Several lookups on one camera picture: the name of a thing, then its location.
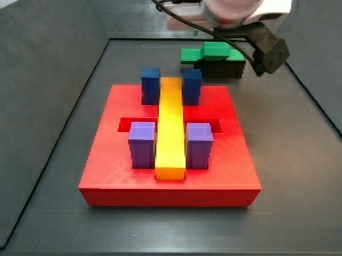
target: purple block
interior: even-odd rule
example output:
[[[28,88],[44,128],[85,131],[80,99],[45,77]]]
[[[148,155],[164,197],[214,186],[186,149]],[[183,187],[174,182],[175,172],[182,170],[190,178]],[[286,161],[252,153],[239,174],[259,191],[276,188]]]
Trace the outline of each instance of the purple block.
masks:
[[[155,165],[155,123],[132,122],[128,143],[132,168],[152,169]]]
[[[208,123],[187,124],[187,169],[207,169],[214,137]]]

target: black cable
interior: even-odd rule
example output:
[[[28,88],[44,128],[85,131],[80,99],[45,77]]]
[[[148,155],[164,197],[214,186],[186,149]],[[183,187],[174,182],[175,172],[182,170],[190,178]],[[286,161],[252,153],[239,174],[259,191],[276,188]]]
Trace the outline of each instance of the black cable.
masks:
[[[228,43],[236,50],[240,51],[242,55],[246,57],[246,59],[248,60],[251,66],[255,66],[255,62],[252,60],[252,58],[250,57],[250,55],[246,53],[246,51],[240,48],[240,46],[238,44],[235,44],[232,41],[230,41],[227,38],[224,38],[222,35],[219,35],[218,33],[212,32],[211,30],[206,29],[204,27],[199,26],[198,24],[194,24],[192,22],[187,21],[186,19],[183,19],[182,17],[179,17],[174,12],[171,12],[162,4],[162,2],[168,2],[168,0],[160,0],[160,2],[158,0],[151,0],[155,5],[156,5],[156,9],[159,11],[163,11],[167,15],[170,15],[172,18],[175,18],[178,21],[180,21],[182,23],[184,23],[186,25],[188,25],[190,27],[195,28],[196,30],[200,30],[202,32],[210,34],[211,36],[219,38],[223,42]]]

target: white robot part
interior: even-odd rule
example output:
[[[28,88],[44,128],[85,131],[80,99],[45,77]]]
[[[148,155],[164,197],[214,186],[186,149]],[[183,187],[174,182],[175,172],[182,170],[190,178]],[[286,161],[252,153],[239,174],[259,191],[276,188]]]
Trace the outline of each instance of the white robot part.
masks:
[[[164,5],[178,16],[208,29],[234,29],[290,13],[291,0],[203,0],[200,4]],[[168,17],[170,30],[192,29]]]

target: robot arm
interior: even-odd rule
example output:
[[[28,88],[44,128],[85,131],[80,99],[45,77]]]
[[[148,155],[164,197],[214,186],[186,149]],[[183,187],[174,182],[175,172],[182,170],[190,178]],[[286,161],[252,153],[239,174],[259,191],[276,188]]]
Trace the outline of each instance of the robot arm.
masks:
[[[195,28],[240,50],[258,76],[272,74],[290,56],[286,42],[275,37],[262,21],[290,13],[291,0],[152,0],[168,17],[171,30]],[[244,38],[252,57],[228,39]]]

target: green block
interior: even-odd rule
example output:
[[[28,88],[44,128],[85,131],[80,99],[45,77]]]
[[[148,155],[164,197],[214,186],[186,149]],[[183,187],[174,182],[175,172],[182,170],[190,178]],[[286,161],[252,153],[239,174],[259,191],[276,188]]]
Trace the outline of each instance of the green block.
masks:
[[[195,64],[200,60],[199,49],[182,49],[180,50],[180,64]]]
[[[230,50],[230,57],[227,58],[227,61],[244,61],[244,56],[242,55],[239,50]]]
[[[231,46],[224,42],[206,42],[200,49],[202,59],[227,59],[230,57]]]

